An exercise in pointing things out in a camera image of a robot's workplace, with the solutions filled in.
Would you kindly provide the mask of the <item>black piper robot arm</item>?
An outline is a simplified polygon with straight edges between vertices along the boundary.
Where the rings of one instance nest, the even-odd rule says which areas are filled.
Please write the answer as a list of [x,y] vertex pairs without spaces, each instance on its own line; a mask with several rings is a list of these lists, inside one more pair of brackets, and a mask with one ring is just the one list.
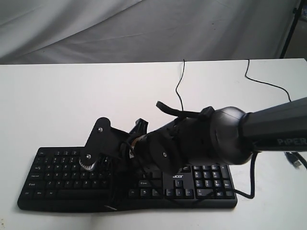
[[307,149],[307,100],[298,99],[257,112],[229,106],[200,112],[156,107],[174,120],[148,132],[139,119],[131,132],[113,128],[99,118],[79,158],[80,166],[93,170],[101,159],[111,164],[113,178],[121,174],[149,174],[160,170],[174,176],[190,165],[242,165],[263,151],[300,152]]

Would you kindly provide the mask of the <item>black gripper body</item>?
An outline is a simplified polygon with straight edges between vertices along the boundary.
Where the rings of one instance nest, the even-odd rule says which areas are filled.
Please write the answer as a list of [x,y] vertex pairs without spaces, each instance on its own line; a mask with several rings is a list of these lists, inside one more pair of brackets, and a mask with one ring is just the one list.
[[79,164],[87,171],[92,171],[107,160],[106,166],[116,173],[139,173],[141,169],[150,171],[150,164],[136,154],[133,141],[147,133],[148,122],[138,119],[133,129],[127,133],[113,128],[106,117],[97,119],[89,138],[80,152]]

